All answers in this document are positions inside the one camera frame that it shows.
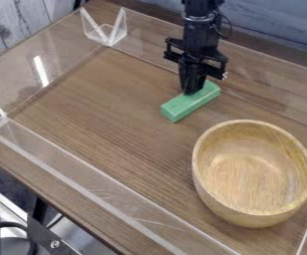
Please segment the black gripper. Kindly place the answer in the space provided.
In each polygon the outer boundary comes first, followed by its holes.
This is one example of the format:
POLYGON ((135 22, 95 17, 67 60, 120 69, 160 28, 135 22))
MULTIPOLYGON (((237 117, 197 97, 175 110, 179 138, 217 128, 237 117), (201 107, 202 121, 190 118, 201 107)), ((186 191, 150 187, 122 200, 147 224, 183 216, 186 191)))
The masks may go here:
POLYGON ((206 76, 223 79, 227 57, 218 51, 219 18, 183 20, 182 36, 164 39, 163 57, 178 64, 182 92, 189 94, 189 80, 194 80, 193 91, 202 89, 206 76))

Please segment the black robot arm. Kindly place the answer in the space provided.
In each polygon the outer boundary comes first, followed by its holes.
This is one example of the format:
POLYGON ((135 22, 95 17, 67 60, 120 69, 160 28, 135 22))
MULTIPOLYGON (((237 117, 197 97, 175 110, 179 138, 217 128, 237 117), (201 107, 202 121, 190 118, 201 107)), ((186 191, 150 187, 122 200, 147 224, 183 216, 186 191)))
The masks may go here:
POLYGON ((221 38, 219 5, 223 0, 181 0, 182 38, 167 37, 163 57, 178 64, 181 90, 195 94, 207 76, 223 79, 226 56, 217 50, 221 38))

